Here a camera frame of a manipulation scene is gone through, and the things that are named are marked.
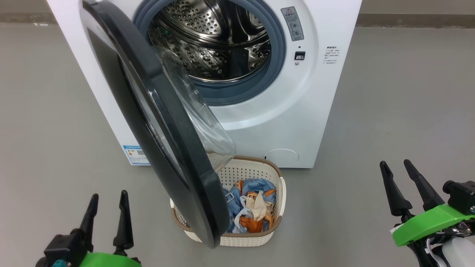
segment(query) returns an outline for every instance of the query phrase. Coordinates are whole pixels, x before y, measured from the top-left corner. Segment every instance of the basket handle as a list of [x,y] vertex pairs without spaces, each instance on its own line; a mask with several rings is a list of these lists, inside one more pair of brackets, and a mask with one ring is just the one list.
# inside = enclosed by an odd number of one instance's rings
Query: basket handle
[[282,198],[280,200],[280,211],[279,211],[279,216],[282,216],[284,214],[285,210],[285,199],[287,197],[287,187],[285,186],[285,180],[283,177],[280,177],[280,189],[282,192],[280,192],[280,197]]

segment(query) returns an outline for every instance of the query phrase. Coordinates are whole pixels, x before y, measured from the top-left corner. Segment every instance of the laundry basket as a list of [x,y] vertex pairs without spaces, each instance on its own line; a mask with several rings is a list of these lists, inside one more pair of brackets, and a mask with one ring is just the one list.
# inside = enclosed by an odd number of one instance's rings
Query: laundry basket
[[[231,188],[240,180],[249,179],[267,179],[271,181],[276,189],[276,204],[272,215],[274,216],[274,225],[267,231],[261,233],[225,233],[221,236],[221,246],[229,247],[258,247],[267,243],[274,231],[279,227],[285,209],[285,181],[280,169],[268,160],[236,156],[218,173],[221,183],[225,188]],[[176,224],[182,228],[185,233],[194,241],[201,242],[198,236],[187,225],[185,219],[177,210],[173,201],[170,199],[171,213]]]

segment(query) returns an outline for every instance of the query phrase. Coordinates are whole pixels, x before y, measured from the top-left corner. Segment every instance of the concrete floor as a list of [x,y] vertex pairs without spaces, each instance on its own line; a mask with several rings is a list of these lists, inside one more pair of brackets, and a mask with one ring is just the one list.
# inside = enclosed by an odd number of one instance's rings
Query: concrete floor
[[130,166],[55,26],[0,27],[0,251],[33,266],[51,238],[77,227],[99,193],[96,251],[113,252],[120,190],[129,191],[143,266],[418,266],[397,248],[378,163],[413,212],[422,201],[409,158],[442,193],[473,179],[475,30],[356,29],[315,167],[284,170],[288,201],[259,248],[211,250],[174,225],[150,167]]

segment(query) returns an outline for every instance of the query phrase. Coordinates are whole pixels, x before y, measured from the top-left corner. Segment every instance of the open door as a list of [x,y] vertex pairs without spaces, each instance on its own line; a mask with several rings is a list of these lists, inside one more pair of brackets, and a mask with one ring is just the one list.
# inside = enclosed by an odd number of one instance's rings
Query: open door
[[218,246],[229,211],[216,172],[234,157],[234,143],[175,54],[150,47],[114,4],[82,4],[98,64],[150,165],[201,241]]

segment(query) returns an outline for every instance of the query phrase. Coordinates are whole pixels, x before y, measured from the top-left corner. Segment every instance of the blue clothing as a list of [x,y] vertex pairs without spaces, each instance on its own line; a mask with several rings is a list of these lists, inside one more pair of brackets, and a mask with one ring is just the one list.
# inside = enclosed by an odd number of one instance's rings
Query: blue clothing
[[269,180],[266,179],[251,179],[251,180],[244,180],[242,185],[242,193],[243,195],[247,195],[248,192],[256,192],[263,191],[264,201],[269,202],[276,202],[276,192],[267,195],[266,192],[269,190],[275,190],[276,186]]
[[[229,227],[228,233],[247,233],[248,231],[239,223],[241,216],[252,218],[252,211],[246,208],[246,198],[248,192],[263,191],[264,201],[272,203],[276,202],[276,188],[275,185],[266,179],[252,179],[239,181],[239,187],[242,191],[233,186],[230,190],[223,188],[223,193],[226,196],[226,201],[229,207]],[[264,220],[263,231],[269,230],[269,223]]]
[[241,191],[236,186],[233,186],[231,190],[227,190],[223,188],[224,195],[226,196],[226,201],[228,202],[229,207],[229,227],[228,233],[231,233],[234,229],[234,221],[233,219],[238,215],[238,213],[242,210],[242,205],[239,201],[239,197],[241,196]]

